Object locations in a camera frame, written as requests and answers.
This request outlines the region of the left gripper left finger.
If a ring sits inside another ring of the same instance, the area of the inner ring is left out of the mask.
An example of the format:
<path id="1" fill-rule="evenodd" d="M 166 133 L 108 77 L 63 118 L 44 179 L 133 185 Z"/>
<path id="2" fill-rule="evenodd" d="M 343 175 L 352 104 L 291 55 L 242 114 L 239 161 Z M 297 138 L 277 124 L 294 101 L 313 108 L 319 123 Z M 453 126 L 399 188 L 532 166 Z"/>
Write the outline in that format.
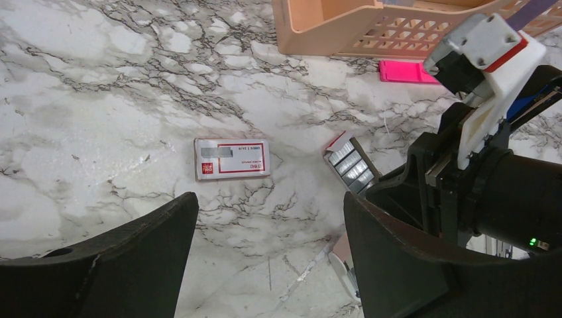
<path id="1" fill-rule="evenodd" d="M 187 192 L 40 258 L 1 263 L 2 317 L 173 317 L 199 205 Z"/>

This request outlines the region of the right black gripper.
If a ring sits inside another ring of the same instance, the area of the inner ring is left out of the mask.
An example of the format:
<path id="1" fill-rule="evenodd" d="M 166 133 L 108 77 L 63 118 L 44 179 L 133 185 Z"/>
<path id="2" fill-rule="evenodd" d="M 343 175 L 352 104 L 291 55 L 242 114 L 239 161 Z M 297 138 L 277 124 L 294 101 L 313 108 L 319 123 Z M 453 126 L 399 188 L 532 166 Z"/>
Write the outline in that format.
<path id="1" fill-rule="evenodd" d="M 441 116 L 436 133 L 424 132 L 410 145 L 406 163 L 383 175 L 365 193 L 366 200 L 429 235 L 465 246 L 474 236 L 473 213 L 466 207 L 478 171 L 495 150 L 508 152 L 511 127 L 499 122 L 484 148 L 469 155 L 469 167 L 457 166 L 462 125 L 473 110 L 454 103 Z"/>

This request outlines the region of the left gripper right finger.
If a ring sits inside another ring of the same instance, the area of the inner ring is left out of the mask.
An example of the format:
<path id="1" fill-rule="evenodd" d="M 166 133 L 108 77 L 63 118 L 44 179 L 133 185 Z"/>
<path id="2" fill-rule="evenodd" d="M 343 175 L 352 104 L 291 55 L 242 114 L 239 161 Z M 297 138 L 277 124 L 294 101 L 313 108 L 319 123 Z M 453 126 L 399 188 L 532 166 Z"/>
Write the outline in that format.
<path id="1" fill-rule="evenodd" d="M 366 317 L 560 317 L 561 253 L 510 260 L 461 248 L 343 200 Z"/>

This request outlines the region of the red white staple box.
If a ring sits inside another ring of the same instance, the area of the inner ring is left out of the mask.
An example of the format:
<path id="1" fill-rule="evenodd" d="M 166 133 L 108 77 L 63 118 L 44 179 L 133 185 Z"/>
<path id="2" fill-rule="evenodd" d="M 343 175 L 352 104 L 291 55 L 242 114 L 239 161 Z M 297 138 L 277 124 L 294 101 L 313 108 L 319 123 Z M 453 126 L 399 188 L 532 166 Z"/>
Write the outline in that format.
<path id="1" fill-rule="evenodd" d="M 194 159 L 199 182 L 270 175 L 270 150 L 264 139 L 196 138 Z"/>

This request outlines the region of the blue black stapler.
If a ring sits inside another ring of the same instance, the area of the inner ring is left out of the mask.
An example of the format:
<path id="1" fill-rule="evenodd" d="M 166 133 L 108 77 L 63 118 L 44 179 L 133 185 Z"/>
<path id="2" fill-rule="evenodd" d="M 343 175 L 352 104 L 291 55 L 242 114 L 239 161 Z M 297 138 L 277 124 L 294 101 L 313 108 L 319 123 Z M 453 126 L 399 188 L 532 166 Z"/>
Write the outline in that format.
<path id="1" fill-rule="evenodd" d="M 515 100 L 507 113 L 510 132 L 515 132 L 535 116 L 550 108 L 561 99 L 561 87 L 545 86 L 538 94 Z"/>

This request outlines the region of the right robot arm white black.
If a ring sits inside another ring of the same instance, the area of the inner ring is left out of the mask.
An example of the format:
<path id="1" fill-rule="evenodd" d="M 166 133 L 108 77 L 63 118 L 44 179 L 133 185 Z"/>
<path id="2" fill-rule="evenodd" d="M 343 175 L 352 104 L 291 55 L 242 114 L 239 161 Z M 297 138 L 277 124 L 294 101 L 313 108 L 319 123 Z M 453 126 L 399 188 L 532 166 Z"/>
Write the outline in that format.
<path id="1" fill-rule="evenodd" d="M 540 65 L 480 152 L 457 167 L 461 128 L 470 107 L 452 104 L 437 133 L 423 133 L 405 164 L 382 176 L 366 199 L 391 216 L 465 246 L 488 235 L 532 253 L 561 246 L 561 165 L 517 156 L 510 135 L 561 98 L 561 71 Z"/>

